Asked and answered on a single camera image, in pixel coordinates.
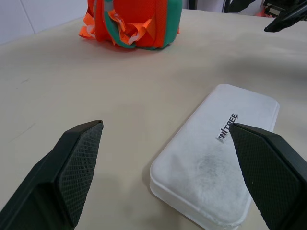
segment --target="printed logo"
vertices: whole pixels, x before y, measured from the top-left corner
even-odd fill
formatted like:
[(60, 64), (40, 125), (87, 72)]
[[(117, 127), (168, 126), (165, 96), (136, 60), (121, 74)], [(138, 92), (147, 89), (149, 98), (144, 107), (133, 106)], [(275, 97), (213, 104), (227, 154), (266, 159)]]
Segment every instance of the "printed logo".
[(219, 134), (215, 137), (215, 139), (219, 140), (220, 142), (224, 143), (226, 136), (229, 133), (230, 126), (238, 120), (238, 114), (232, 114), (225, 125), (220, 129)]

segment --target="black object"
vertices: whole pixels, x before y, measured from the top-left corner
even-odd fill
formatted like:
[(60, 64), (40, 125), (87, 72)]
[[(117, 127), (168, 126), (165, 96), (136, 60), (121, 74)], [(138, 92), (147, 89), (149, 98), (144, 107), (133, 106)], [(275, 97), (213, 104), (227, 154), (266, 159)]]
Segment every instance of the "black object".
[(1, 211), (0, 230), (74, 229), (93, 179), (102, 129), (102, 121), (93, 121), (66, 131)]
[(197, 8), (197, 0), (189, 0), (189, 10), (196, 10)]
[(274, 18), (278, 17), (281, 12), (290, 9), (299, 4), (299, 0), (265, 0), (264, 13)]
[(238, 13), (247, 8), (254, 1), (255, 0), (233, 0), (228, 7), (228, 12)]
[(229, 5), (230, 5), (230, 0), (225, 0), (224, 2), (224, 13), (229, 13)]
[(279, 135), (234, 123), (230, 133), (245, 180), (271, 230), (307, 229), (307, 163)]
[(307, 17), (307, 1), (295, 5), (288, 10), (280, 11), (279, 16), (269, 24), (264, 31), (265, 32), (278, 32), (284, 28), (290, 27), (295, 23), (305, 20)]

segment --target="case lid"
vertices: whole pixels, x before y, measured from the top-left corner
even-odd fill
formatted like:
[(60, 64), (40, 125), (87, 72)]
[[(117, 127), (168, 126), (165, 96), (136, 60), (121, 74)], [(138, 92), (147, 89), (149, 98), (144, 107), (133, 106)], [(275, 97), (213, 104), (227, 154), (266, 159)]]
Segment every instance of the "case lid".
[(215, 224), (238, 226), (251, 198), (229, 126), (238, 121), (272, 131), (278, 111), (273, 98), (217, 86), (153, 162), (151, 177)]

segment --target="white box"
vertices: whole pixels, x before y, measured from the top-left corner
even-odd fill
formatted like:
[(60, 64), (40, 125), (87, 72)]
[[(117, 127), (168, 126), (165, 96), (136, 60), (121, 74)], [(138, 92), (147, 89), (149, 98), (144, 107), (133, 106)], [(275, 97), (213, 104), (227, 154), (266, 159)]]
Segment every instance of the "white box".
[(206, 230), (236, 230), (251, 196), (230, 133), (224, 142), (216, 137), (232, 115), (273, 131), (278, 111), (273, 98), (218, 85), (152, 163), (151, 191)]

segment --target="white wall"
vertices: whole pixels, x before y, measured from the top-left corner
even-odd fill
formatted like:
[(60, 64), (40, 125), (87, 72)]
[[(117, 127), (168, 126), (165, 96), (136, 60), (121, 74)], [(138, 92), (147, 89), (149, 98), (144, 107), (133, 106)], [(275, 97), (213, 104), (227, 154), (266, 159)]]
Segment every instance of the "white wall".
[(20, 0), (0, 0), (0, 44), (34, 33)]
[[(187, 8), (188, 0), (182, 0)], [(0, 44), (83, 17), (87, 0), (0, 0)]]
[(222, 12), (224, 0), (198, 0), (197, 9), (203, 11)]

